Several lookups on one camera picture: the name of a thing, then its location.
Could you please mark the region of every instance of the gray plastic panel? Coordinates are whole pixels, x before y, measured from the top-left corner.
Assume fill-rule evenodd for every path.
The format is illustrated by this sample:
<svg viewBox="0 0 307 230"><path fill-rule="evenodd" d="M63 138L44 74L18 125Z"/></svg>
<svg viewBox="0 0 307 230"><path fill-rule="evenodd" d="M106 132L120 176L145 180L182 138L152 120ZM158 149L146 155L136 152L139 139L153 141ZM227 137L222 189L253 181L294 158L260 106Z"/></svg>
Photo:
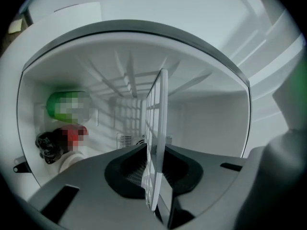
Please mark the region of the gray plastic panel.
<svg viewBox="0 0 307 230"><path fill-rule="evenodd" d="M237 171L223 168L220 165L227 162L243 166L246 161L246 159L196 152L172 145L167 145L167 147L194 159L203 168L203 176L195 189L177 197L182 209L195 217L214 204L239 174Z"/></svg>
<svg viewBox="0 0 307 230"><path fill-rule="evenodd" d="M301 227L299 219L303 222L306 216L306 144L306 131L288 131L265 147L236 229L259 229L264 223L267 229Z"/></svg>
<svg viewBox="0 0 307 230"><path fill-rule="evenodd" d="M80 190L59 221L67 229L164 229L145 200L123 198L107 184L107 164L139 146L119 149L80 161L44 185L30 204L41 211L64 185Z"/></svg>
<svg viewBox="0 0 307 230"><path fill-rule="evenodd" d="M44 217L40 212L38 212L34 207L28 204L24 199L15 195L15 198L23 210L28 214L29 217L38 225L40 229L44 230L65 230L65 228L55 224L48 218Z"/></svg>
<svg viewBox="0 0 307 230"><path fill-rule="evenodd" d="M178 229L200 230L204 225L208 230L234 229L237 215L254 184L263 151L264 148L253 149L227 191L203 214Z"/></svg>

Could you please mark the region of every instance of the dark fisheye border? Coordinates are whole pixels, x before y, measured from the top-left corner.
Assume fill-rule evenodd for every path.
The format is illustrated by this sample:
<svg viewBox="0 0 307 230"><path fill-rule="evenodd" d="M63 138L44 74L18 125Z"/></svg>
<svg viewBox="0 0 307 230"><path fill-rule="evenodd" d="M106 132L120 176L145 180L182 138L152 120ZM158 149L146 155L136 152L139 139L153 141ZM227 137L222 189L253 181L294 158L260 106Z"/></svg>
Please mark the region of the dark fisheye border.
<svg viewBox="0 0 307 230"><path fill-rule="evenodd" d="M25 0L0 0L0 7L2 8L1 12L1 23L0 23L0 33L1 38L7 31L7 28L12 21L15 14L18 12L18 9L23 4ZM287 10L292 15L296 24L298 25L301 32L306 35L307 27L306 27L306 0L280 0L281 3L287 8ZM305 207L304 203L306 202L306 173L302 178L302 183L296 185L292 191L286 195L283 199L283 202L278 202L279 204L283 204L287 206L287 212L280 212L278 210L278 204L276 207L268 212L268 216L259 220L255 225L255 229L284 229L292 226L292 229L295 229L297 226L303 228L306 225L305 215L303 210ZM30 215L30 209L25 209L26 205L21 206L20 203L17 202L16 198L11 193L8 185L4 181L2 175L0 174L0 188L1 188L1 196L2 196L2 211L1 211L1 219L2 219L2 227L5 226L18 229L18 228L29 228L29 229L42 229L42 226L37 224L37 219L34 220ZM276 219L277 216L280 220L275 222L272 219ZM57 225L47 224L43 227L43 229L63 229Z"/></svg>

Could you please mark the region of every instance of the blurred object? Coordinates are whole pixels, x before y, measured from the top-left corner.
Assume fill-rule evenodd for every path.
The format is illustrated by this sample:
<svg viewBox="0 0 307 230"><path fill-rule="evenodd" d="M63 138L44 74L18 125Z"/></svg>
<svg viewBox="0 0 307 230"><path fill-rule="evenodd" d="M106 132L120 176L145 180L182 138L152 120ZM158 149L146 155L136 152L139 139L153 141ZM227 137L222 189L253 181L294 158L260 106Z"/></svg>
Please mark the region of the blurred object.
<svg viewBox="0 0 307 230"><path fill-rule="evenodd" d="M54 119L82 124L93 114L92 100L82 91L55 92L47 100L47 112Z"/></svg>
<svg viewBox="0 0 307 230"><path fill-rule="evenodd" d="M81 125L67 125L54 131L58 138L64 137L64 142L68 150L78 150L78 146L83 146L84 136L88 136L86 127Z"/></svg>
<svg viewBox="0 0 307 230"><path fill-rule="evenodd" d="M45 159L47 164L56 162L65 153L63 148L59 145L54 132L39 134L35 144L39 148L39 156Z"/></svg>
<svg viewBox="0 0 307 230"><path fill-rule="evenodd" d="M273 97L289 129L307 128L307 62L303 58Z"/></svg>
<svg viewBox="0 0 307 230"><path fill-rule="evenodd" d="M23 20L19 19L16 21L13 21L10 26L9 26L9 34L13 34L16 32L20 32L21 31L21 25L22 25Z"/></svg>
<svg viewBox="0 0 307 230"><path fill-rule="evenodd" d="M77 151L78 146L83 146L84 136L88 131L84 126L67 125L53 132L39 134L35 144L40 150L40 157L47 164L58 161L63 154L69 151Z"/></svg>
<svg viewBox="0 0 307 230"><path fill-rule="evenodd" d="M85 159L85 156L82 153L70 152L71 155L64 161L59 172L62 173L68 167L72 166L74 163L79 162Z"/></svg>
<svg viewBox="0 0 307 230"><path fill-rule="evenodd" d="M6 49L10 46L10 44L16 39L16 37L18 37L25 29L27 29L29 27L30 24L27 23L27 20L25 19L24 14L16 15L14 17L13 21L19 20L19 19L23 19L22 23L21 23L21 31L16 32L14 34L9 34L9 32L6 31L6 34L2 38L0 57L3 55L3 53L6 51Z"/></svg>

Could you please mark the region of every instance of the white grid divider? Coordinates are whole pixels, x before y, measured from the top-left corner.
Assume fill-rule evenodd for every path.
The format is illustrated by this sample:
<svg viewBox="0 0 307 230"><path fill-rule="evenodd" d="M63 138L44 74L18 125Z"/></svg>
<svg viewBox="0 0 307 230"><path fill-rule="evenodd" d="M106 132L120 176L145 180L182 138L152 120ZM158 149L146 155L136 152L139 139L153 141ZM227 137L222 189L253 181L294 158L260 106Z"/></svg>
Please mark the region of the white grid divider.
<svg viewBox="0 0 307 230"><path fill-rule="evenodd" d="M162 179L167 121L168 72L161 69L146 98L146 204L155 211Z"/></svg>

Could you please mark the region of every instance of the white plastic panel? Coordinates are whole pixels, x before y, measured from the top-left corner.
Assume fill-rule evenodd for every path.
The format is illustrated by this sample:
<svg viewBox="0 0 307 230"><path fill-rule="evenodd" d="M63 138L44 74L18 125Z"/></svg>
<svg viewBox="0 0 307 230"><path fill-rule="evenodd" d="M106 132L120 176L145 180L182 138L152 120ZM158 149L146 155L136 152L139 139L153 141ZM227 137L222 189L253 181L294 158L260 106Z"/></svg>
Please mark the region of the white plastic panel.
<svg viewBox="0 0 307 230"><path fill-rule="evenodd" d="M237 66L248 77L252 77L283 53L300 35L288 11L284 11L266 33L266 39Z"/></svg>
<svg viewBox="0 0 307 230"><path fill-rule="evenodd" d="M146 98L147 167L146 203L152 211L157 206L165 151L168 72L162 69Z"/></svg>
<svg viewBox="0 0 307 230"><path fill-rule="evenodd" d="M250 117L249 99L244 92L185 102L173 102L171 98L167 133L173 134L173 145L222 156L242 156Z"/></svg>
<svg viewBox="0 0 307 230"><path fill-rule="evenodd" d="M257 29L263 33L267 32L272 24L261 0L242 0L242 2L257 23Z"/></svg>
<svg viewBox="0 0 307 230"><path fill-rule="evenodd" d="M252 122L243 158L247 158L253 148L266 146L272 138L284 134L287 130L288 125L281 112Z"/></svg>
<svg viewBox="0 0 307 230"><path fill-rule="evenodd" d="M233 71L208 54L142 33L105 33L72 40L43 55L26 72L57 88L84 87L97 98L145 99L160 69L168 70L172 100L247 91Z"/></svg>
<svg viewBox="0 0 307 230"><path fill-rule="evenodd" d="M29 12L36 23L57 9L89 1L101 3L104 21L134 19L163 23L192 33L216 48L248 16L242 0L33 0Z"/></svg>
<svg viewBox="0 0 307 230"><path fill-rule="evenodd" d="M303 59L305 44L301 34L283 53L249 79L252 101L278 89Z"/></svg>

